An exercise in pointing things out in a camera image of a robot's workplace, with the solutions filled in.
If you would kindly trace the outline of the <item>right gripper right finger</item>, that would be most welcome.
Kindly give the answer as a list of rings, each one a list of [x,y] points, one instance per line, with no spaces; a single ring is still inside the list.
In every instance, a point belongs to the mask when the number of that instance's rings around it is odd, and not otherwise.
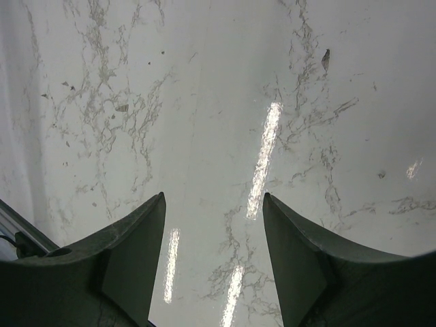
[[[343,238],[266,193],[263,218],[285,326],[434,326],[435,254]]]

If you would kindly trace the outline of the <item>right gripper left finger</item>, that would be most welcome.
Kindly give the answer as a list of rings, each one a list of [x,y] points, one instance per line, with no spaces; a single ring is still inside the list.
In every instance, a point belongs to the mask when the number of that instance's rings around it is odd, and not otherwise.
[[[2,326],[149,326],[166,200],[44,257],[1,261]]]

